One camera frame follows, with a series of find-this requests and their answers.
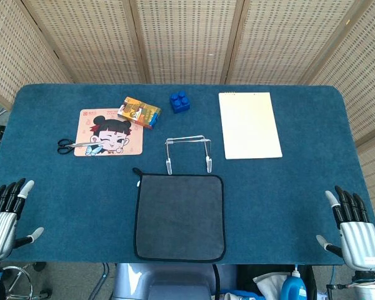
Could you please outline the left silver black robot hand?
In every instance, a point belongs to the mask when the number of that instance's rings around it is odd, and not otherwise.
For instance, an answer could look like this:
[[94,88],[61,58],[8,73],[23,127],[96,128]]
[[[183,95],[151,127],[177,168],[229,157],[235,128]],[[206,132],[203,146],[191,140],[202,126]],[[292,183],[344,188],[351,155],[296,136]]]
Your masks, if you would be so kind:
[[0,260],[7,258],[13,249],[34,243],[44,232],[39,227],[25,237],[16,237],[18,221],[33,187],[34,181],[24,178],[0,186]]

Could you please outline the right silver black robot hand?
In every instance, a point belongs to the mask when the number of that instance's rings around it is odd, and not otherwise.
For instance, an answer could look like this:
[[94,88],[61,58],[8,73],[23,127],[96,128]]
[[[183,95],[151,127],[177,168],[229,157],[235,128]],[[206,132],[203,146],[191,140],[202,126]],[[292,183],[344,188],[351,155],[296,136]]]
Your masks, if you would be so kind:
[[329,201],[336,222],[341,245],[328,242],[322,235],[316,239],[321,247],[342,258],[354,271],[375,271],[375,226],[361,197],[335,187],[324,194]]

